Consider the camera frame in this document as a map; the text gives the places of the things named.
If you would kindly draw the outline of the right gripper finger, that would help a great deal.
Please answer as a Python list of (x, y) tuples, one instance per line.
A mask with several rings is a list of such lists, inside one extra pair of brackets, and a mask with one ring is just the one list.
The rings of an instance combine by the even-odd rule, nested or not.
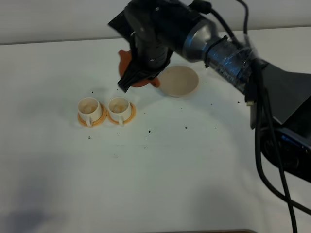
[(136, 61), (131, 61), (127, 67), (125, 73), (118, 81), (118, 87), (127, 92), (132, 85), (142, 81), (144, 79), (153, 79), (158, 76), (154, 70), (146, 68), (143, 65), (138, 64)]

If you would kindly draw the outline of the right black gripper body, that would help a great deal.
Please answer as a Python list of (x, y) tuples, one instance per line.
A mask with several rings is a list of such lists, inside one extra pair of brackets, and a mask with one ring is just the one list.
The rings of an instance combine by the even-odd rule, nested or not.
[(136, 61), (158, 74), (169, 64), (172, 51), (157, 39), (148, 13), (122, 11), (108, 26), (129, 42), (132, 62)]

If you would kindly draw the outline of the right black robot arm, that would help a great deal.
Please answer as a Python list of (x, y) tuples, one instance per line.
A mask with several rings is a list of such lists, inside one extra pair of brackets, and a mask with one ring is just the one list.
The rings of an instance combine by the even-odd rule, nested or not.
[(287, 72), (256, 57), (248, 41), (239, 42), (230, 28), (218, 36), (211, 4), (195, 0), (133, 0), (109, 26), (130, 44), (118, 86), (123, 91), (155, 80), (173, 53), (189, 62), (204, 62), (233, 85), (251, 105), (250, 127), (259, 129), (260, 149), (283, 169), (311, 179), (311, 76)]

